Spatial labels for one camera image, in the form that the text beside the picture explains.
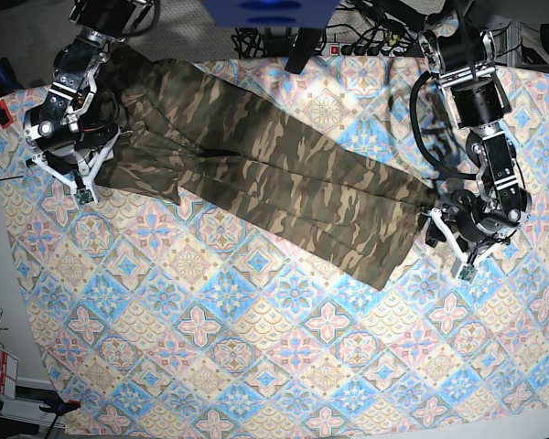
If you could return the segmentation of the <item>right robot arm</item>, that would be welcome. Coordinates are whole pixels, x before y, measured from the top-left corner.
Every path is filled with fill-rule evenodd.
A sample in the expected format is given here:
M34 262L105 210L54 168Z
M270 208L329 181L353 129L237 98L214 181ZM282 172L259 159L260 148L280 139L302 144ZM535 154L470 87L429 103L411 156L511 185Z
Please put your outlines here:
M97 76L108 61L112 45L141 37L154 29L159 1L76 1L70 21L79 34L53 61L53 81L45 100L26 111L24 137L38 161L51 173L79 176L92 156L118 131L99 119L90 107L96 97Z

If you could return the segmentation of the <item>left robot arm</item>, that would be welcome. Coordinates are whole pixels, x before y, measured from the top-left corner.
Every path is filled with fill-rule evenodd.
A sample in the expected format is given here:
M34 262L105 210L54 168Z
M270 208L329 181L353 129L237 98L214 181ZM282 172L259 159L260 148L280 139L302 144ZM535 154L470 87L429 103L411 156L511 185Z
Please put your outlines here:
M501 127L511 104L497 74L494 36L470 20L469 9L468 1L445 3L445 12L454 12L458 21L449 37L439 37L431 29L437 17L425 20L418 43L428 69L411 90L409 111L417 148L439 179L470 181L478 188L475 193L457 189L429 210L425 242L431 247L445 242L461 262L473 264L495 246L510 243L531 213L532 198L515 147ZM425 146L417 99L430 81L453 98L457 126L468 129L466 151L478 169L475 174L448 167Z

